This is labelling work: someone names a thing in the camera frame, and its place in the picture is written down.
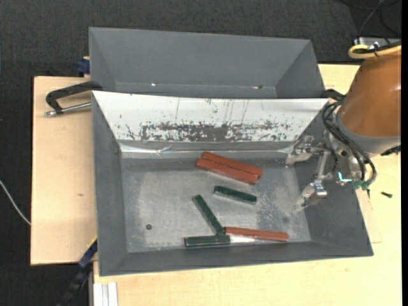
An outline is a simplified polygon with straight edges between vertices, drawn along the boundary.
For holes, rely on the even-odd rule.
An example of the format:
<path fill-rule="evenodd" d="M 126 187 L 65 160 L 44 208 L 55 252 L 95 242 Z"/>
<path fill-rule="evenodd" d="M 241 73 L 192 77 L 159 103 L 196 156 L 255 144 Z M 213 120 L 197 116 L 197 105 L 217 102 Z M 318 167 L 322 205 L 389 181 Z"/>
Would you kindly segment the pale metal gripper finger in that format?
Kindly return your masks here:
<path fill-rule="evenodd" d="M 308 160 L 312 156 L 312 142 L 314 137 L 311 135 L 305 135 L 302 139 L 299 139 L 287 153 L 285 163 L 287 165 L 293 165 L 297 162 L 303 162 Z"/>
<path fill-rule="evenodd" d="M 297 205 L 299 207 L 309 207 L 317 205 L 320 201 L 327 198 L 327 190 L 322 183 L 309 183 L 300 194 Z"/>

